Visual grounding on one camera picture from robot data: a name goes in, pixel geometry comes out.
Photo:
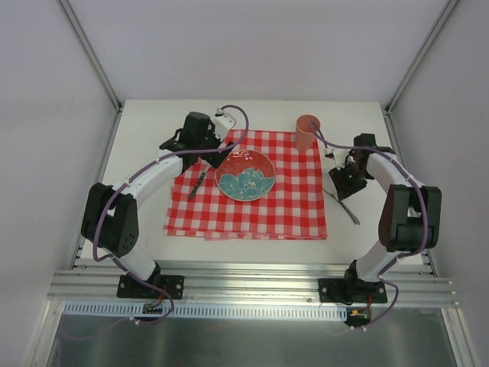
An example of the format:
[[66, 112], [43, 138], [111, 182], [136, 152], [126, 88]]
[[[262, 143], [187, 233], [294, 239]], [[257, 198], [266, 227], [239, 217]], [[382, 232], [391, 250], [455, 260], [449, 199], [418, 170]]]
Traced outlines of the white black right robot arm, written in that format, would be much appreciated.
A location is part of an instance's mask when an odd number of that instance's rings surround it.
[[442, 192], [414, 178], [394, 150], [377, 145], [373, 134], [360, 134], [346, 148], [342, 166], [329, 171], [339, 200], [379, 183], [386, 194], [378, 223], [378, 240], [366, 255], [354, 261], [342, 282], [342, 293], [357, 302], [368, 295], [398, 261], [433, 248], [439, 238]]

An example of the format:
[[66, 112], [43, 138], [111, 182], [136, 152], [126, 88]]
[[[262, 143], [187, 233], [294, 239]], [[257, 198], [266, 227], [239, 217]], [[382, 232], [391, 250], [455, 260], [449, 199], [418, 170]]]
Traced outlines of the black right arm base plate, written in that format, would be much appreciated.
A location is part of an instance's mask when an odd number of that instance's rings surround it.
[[381, 282], [354, 281], [348, 283], [344, 278], [320, 278], [318, 292], [321, 303], [386, 304], [387, 292]]

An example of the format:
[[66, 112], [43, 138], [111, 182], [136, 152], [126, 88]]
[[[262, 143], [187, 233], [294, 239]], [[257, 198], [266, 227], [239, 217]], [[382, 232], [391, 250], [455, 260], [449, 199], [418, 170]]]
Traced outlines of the salmon pink plastic cup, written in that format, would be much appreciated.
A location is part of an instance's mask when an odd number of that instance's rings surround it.
[[314, 115], [301, 115], [296, 120], [295, 148], [298, 151], [308, 151], [313, 147], [320, 121]]

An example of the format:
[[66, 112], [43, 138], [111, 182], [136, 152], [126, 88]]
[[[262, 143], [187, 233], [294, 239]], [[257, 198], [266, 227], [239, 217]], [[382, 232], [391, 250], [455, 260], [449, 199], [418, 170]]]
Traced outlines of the red white checkered cloth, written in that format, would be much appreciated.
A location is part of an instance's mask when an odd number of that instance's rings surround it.
[[[243, 149], [267, 155], [276, 182], [264, 197], [239, 202], [224, 195], [215, 171], [199, 161], [175, 179], [164, 225], [168, 235], [224, 239], [326, 239], [321, 149], [298, 151], [292, 132], [249, 131]], [[205, 171], [206, 177], [189, 200]]]

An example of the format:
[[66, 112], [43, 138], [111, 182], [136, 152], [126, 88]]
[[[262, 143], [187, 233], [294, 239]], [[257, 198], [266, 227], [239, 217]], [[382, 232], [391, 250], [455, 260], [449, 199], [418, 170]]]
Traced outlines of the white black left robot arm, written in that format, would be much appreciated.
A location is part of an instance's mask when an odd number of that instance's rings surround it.
[[95, 183], [89, 191], [81, 235], [102, 248], [123, 270], [135, 276], [134, 288], [144, 297], [160, 289], [157, 263], [138, 244], [138, 210], [164, 184], [174, 180], [199, 160], [217, 168], [235, 146], [222, 147], [236, 119], [223, 109], [210, 117], [190, 112], [183, 127], [162, 143], [157, 153], [129, 177], [112, 185]]

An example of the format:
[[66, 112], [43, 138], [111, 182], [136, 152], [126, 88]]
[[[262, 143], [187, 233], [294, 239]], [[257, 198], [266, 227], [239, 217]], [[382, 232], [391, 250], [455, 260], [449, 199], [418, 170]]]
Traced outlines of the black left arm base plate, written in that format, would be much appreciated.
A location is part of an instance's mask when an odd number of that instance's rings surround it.
[[167, 298], [174, 300], [183, 298], [185, 277], [182, 275], [160, 275], [152, 277], [148, 282], [136, 280], [129, 274], [121, 275], [118, 282], [116, 297], [121, 299], [157, 299], [161, 290]]

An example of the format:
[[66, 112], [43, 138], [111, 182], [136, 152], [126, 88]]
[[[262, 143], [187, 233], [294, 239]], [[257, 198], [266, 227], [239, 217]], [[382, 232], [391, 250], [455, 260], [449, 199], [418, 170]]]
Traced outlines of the silver table knife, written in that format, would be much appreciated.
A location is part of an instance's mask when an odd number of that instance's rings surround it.
[[328, 192], [325, 188], [322, 188], [322, 191], [341, 206], [355, 226], [360, 226], [361, 223], [359, 218], [342, 201], [336, 198], [332, 193]]

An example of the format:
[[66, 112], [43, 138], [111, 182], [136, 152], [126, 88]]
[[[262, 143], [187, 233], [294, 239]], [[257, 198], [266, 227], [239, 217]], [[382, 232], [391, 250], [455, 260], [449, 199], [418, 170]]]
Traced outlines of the fork with green handle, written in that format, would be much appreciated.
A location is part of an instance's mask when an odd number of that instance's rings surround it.
[[203, 180], [205, 179], [205, 177], [206, 177], [206, 172], [203, 171], [200, 174], [199, 179], [197, 180], [196, 184], [194, 185], [192, 191], [189, 194], [189, 200], [192, 200], [195, 197], [196, 192], [199, 189], [199, 187], [201, 186], [201, 184], [202, 184]]

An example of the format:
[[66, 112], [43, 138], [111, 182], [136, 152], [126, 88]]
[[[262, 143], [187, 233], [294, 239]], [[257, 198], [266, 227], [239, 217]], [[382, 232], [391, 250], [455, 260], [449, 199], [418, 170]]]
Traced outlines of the red teal ceramic plate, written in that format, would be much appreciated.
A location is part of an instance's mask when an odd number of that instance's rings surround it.
[[266, 196], [276, 182], [270, 158], [255, 150], [232, 152], [215, 171], [215, 183], [228, 198], [251, 202]]

